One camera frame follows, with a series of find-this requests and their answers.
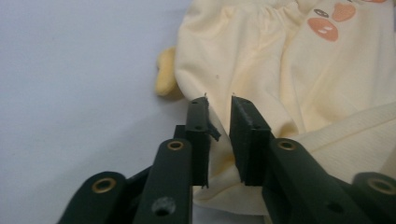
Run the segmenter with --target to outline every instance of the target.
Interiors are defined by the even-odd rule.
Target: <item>metal grommet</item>
[[[95,193],[105,193],[110,191],[111,189],[114,189],[116,187],[116,180],[111,178],[111,177],[105,177],[100,180],[97,180],[93,185],[92,185],[92,191]]]
[[[282,149],[285,149],[285,150],[294,150],[294,149],[296,149],[296,146],[292,142],[289,142],[289,141],[280,141],[280,142],[277,143],[277,146],[282,148]]]
[[[379,191],[388,195],[396,195],[396,188],[388,181],[378,178],[370,178],[367,180],[367,184],[376,191]]]
[[[180,141],[172,141],[168,143],[168,148],[174,151],[181,150],[184,147],[184,144]]]

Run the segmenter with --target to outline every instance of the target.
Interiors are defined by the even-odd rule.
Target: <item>white table surface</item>
[[[90,176],[132,176],[184,124],[153,92],[189,0],[0,1],[0,223],[56,223]],[[193,223],[262,223],[194,206]]]

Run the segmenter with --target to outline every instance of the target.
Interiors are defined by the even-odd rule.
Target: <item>screw hole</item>
[[[97,180],[92,185],[92,191],[95,193],[105,193],[116,187],[116,180],[110,177]]]
[[[175,200],[170,197],[161,197],[152,204],[151,211],[157,217],[170,216],[176,211]]]
[[[326,207],[334,213],[344,213],[344,208],[339,203],[327,202]]]
[[[388,195],[396,194],[396,188],[386,180],[370,178],[367,180],[367,183],[372,189],[375,189],[381,193]]]
[[[294,149],[296,149],[296,146],[292,142],[288,142],[288,141],[278,142],[277,146],[282,148],[282,149],[285,149],[285,150],[294,150]]]
[[[173,141],[168,143],[168,148],[171,150],[181,150],[184,147],[184,144],[179,141]]]

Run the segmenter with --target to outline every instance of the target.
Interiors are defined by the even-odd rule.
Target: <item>cream-colored garment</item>
[[[330,174],[396,178],[392,1],[194,0],[179,29],[176,78],[203,96],[222,131],[200,205],[266,214],[261,188],[240,183],[227,132],[231,96],[252,101],[276,137],[303,144]]]

